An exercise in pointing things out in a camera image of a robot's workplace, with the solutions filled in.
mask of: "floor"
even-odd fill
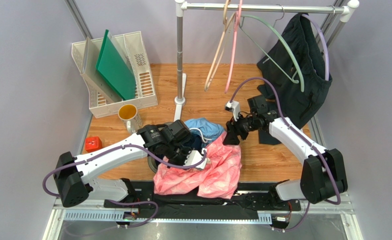
[[[234,67],[229,91],[224,89],[229,72],[229,65],[220,65],[216,78],[209,90],[204,92],[204,85],[210,64],[185,64],[184,73],[188,75],[185,90],[186,105],[183,108],[183,121],[195,118],[207,118],[213,123],[226,127],[231,113],[224,110],[234,90],[245,79],[261,76],[255,64],[239,64]],[[158,106],[139,110],[143,125],[162,124],[174,120],[174,98],[177,96],[177,66],[175,64],[153,64],[151,66]],[[235,100],[240,102],[241,110],[249,112],[247,98],[260,93],[256,87],[261,81],[250,81],[240,89]],[[310,136],[308,126],[303,128]],[[117,115],[94,118],[88,131],[88,137],[98,136],[103,146],[109,146],[129,136],[125,126]],[[252,132],[240,143],[242,150],[241,182],[278,182],[301,178],[302,166],[296,157],[283,145],[263,145],[258,143],[258,134]],[[100,177],[105,179],[128,178],[131,180],[151,180],[154,173],[149,169],[147,159],[128,162],[114,168]]]

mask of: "red box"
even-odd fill
[[[85,151],[92,153],[103,148],[103,143],[98,136],[91,136],[85,139]]]

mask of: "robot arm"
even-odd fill
[[[86,199],[124,200],[134,191],[128,179],[107,180],[98,179],[97,176],[148,154],[166,156],[168,166],[203,170],[207,159],[197,150],[183,146],[190,139],[190,130],[181,120],[177,120],[169,126],[146,125],[130,137],[92,153],[75,157],[70,152],[63,153],[57,168],[82,163],[54,174],[63,206],[73,207]]]
[[[240,111],[240,104],[237,101],[226,104],[225,109],[232,112],[233,117],[226,123],[227,135],[223,143],[238,145],[238,136],[245,140],[249,132],[265,131],[283,143],[297,157],[302,164],[301,179],[287,180],[273,186],[270,190],[277,203],[291,199],[307,199],[310,203],[316,204],[336,195],[321,156],[326,159],[339,193],[347,190],[344,160],[338,150],[328,150],[311,140],[297,129],[288,117],[280,117],[276,104],[267,102],[264,96],[250,98],[248,103],[250,114],[245,117],[235,110]]]

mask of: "white mug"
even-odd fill
[[[126,126],[130,134],[135,134],[143,126],[143,121],[139,115],[139,110],[132,104],[126,104],[119,108],[117,112],[120,120]]]

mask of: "black motor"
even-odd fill
[[[275,102],[266,101],[263,95],[249,98],[248,100],[250,114],[243,116],[239,113],[237,121],[232,117],[225,125],[227,127],[227,135],[222,142],[224,145],[239,145],[240,140],[247,139],[249,132],[260,130],[265,135],[269,135],[269,123],[279,117],[278,107]]]
[[[192,133],[181,120],[171,125],[146,125],[137,134],[143,138],[145,148],[155,155],[166,156],[170,164],[183,166],[192,151],[190,147],[183,146],[190,141]]]

